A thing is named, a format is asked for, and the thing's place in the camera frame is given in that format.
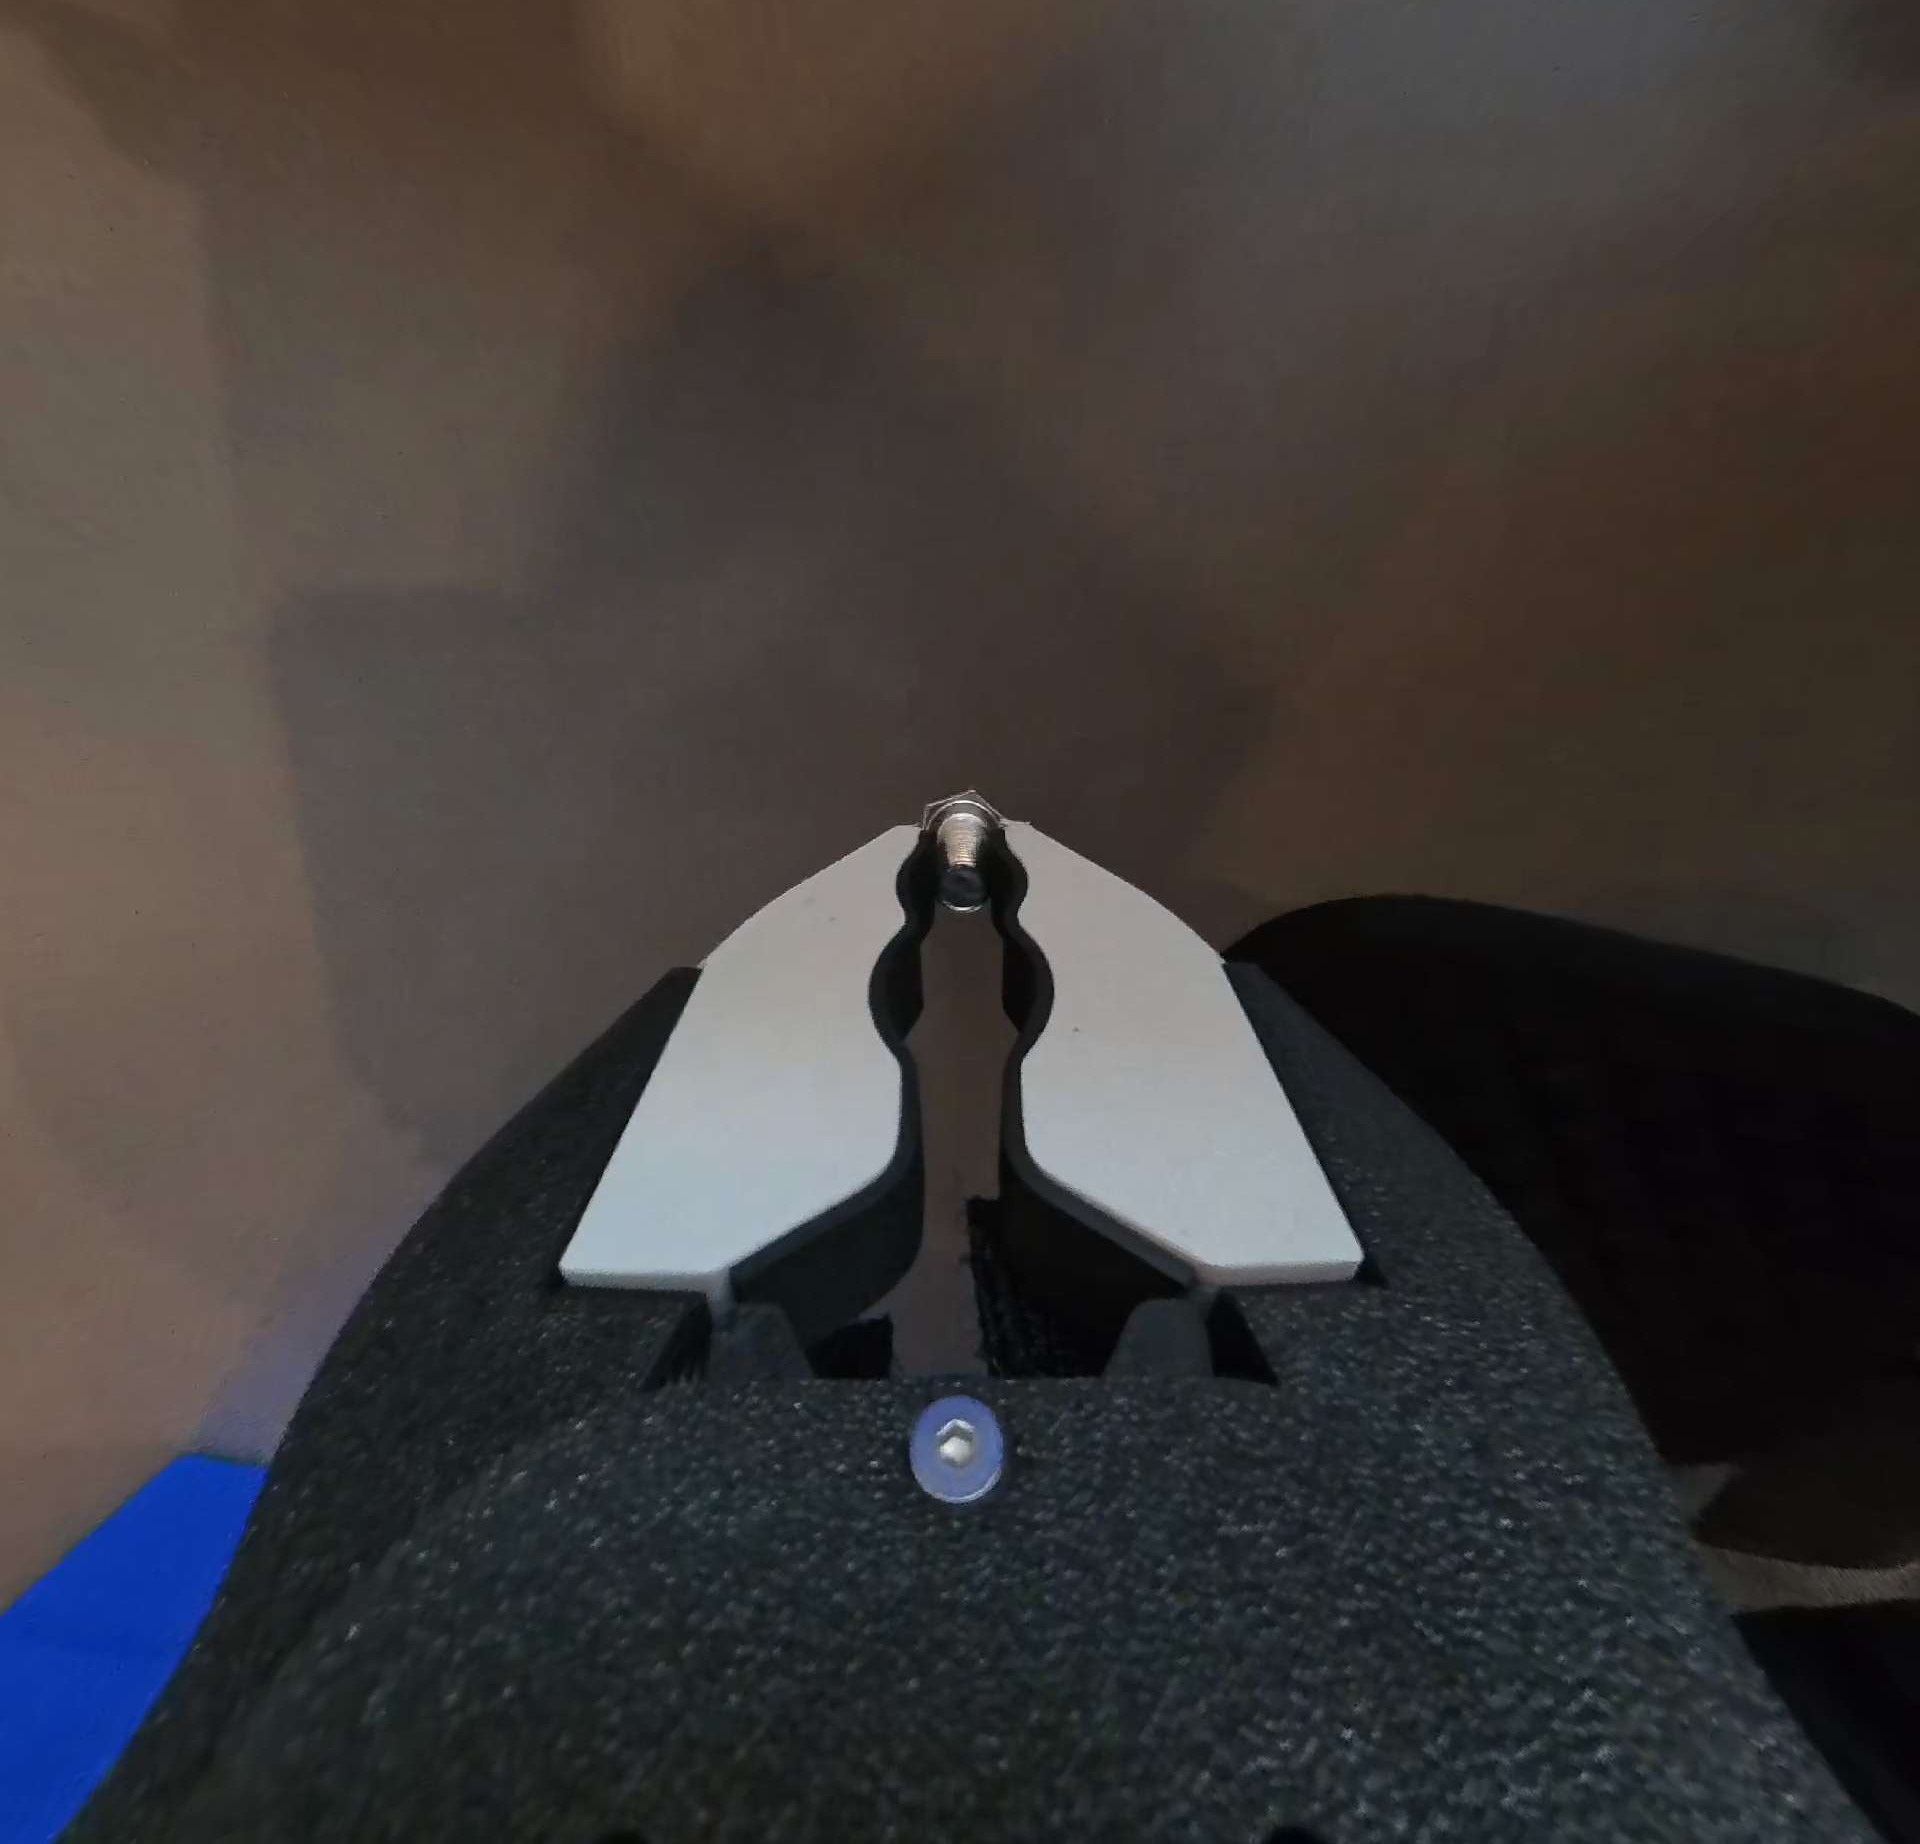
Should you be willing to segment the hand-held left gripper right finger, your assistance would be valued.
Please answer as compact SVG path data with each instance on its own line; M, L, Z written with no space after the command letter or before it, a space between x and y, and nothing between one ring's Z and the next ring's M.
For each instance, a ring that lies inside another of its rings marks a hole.
M1185 1283L1355 1280L1357 1231L1222 956L1028 823L1006 848L1037 979L1014 1143L1041 1195Z

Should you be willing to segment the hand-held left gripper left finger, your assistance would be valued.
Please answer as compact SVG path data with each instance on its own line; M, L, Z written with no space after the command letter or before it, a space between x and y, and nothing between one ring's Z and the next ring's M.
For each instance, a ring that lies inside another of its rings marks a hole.
M708 954L564 1249L569 1286L744 1293L884 1178L906 1076L872 988L918 845L889 827Z

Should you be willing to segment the silver hex bolt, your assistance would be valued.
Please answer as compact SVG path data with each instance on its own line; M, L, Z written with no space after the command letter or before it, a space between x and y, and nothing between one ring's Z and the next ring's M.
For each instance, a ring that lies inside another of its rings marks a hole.
M1004 843L1004 824L991 830L986 824L953 817L938 830L922 830L935 851L938 904L955 914L977 914L992 909L997 851Z

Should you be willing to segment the black quilted wrist rest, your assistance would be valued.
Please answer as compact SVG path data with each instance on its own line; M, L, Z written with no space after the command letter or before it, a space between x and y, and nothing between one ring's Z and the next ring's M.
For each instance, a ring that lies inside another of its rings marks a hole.
M1355 897L1227 948L1471 1168L1727 1543L1916 1543L1917 1017L1501 906Z

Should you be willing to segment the blue plastic bin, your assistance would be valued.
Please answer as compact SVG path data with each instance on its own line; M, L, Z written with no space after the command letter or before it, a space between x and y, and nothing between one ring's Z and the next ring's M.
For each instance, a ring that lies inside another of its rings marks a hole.
M266 1467L183 1455L2 1615L2 1837L48 1842L156 1705L233 1561Z

